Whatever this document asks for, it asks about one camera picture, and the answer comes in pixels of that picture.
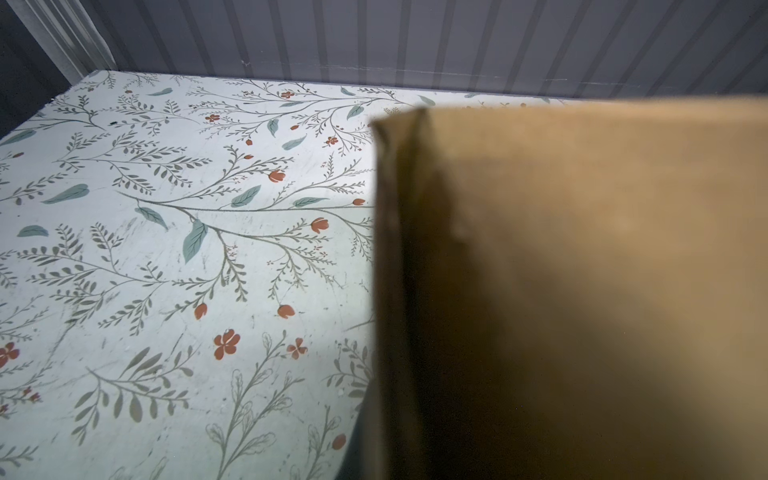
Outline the brown cardboard box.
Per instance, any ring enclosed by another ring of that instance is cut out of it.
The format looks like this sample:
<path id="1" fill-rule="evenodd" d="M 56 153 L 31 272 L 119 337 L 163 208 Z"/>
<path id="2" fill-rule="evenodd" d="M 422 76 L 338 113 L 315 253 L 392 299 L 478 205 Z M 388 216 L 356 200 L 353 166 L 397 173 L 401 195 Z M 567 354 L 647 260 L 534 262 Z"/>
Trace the brown cardboard box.
<path id="1" fill-rule="evenodd" d="M 342 479 L 763 479 L 767 101 L 372 123 L 375 373 Z"/>

